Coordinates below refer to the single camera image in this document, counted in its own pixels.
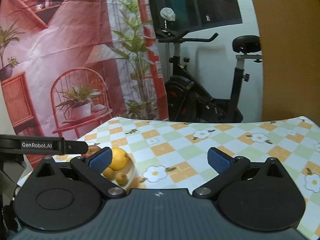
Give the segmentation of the red apple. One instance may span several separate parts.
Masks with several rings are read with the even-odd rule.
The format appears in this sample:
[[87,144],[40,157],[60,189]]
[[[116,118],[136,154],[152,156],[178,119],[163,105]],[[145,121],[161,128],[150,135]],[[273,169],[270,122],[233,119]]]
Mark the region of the red apple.
[[99,150],[101,150],[101,148],[98,145],[90,145],[90,146],[88,146],[87,152],[85,154],[83,154],[82,156],[84,156],[85,158],[88,158],[91,155],[98,152]]

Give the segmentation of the small brown longan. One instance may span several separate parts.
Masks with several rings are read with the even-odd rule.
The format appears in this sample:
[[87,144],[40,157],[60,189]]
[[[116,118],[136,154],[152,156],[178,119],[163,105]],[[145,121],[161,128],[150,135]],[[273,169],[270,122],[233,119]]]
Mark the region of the small brown longan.
[[107,178],[108,180],[113,180],[114,177],[114,170],[112,170],[112,168],[107,167],[104,171],[103,171],[103,176],[105,178]]
[[125,186],[127,184],[127,175],[124,172],[117,172],[114,179],[120,186]]

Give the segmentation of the yellow lemon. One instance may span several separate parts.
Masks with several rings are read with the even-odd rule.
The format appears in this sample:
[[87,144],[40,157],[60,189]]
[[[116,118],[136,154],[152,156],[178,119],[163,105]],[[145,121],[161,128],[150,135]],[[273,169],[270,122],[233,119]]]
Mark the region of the yellow lemon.
[[111,164],[109,165],[109,168],[111,168],[114,171],[123,169],[127,165],[127,162],[129,161],[128,153],[119,147],[112,148],[111,150],[112,150],[112,161],[111,161]]

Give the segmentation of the red printed backdrop curtain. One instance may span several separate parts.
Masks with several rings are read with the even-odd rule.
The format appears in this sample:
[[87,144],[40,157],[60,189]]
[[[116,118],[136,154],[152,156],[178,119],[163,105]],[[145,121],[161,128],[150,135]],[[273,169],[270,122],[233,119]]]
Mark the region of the red printed backdrop curtain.
[[167,119],[149,0],[1,0],[1,89],[12,134]]

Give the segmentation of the dark window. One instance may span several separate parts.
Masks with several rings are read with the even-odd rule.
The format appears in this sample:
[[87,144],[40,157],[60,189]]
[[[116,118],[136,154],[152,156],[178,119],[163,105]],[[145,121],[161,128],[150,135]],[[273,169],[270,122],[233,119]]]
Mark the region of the dark window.
[[[149,5],[155,31],[180,33],[242,23],[238,0],[149,0]],[[173,9],[176,21],[161,18],[164,7]]]

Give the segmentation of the wooden orange door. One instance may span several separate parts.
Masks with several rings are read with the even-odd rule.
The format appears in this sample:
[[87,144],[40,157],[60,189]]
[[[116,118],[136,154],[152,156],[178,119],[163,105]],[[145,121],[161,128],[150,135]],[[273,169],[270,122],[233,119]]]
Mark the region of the wooden orange door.
[[252,0],[263,52],[263,120],[319,124],[319,0]]

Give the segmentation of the white bag on handlebar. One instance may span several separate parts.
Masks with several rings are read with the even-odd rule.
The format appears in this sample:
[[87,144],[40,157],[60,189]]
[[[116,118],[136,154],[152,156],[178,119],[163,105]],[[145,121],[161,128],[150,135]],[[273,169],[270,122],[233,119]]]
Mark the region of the white bag on handlebar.
[[165,21],[169,22],[174,22],[176,21],[176,14],[173,11],[173,9],[169,7],[164,7],[160,10],[160,16],[163,18]]

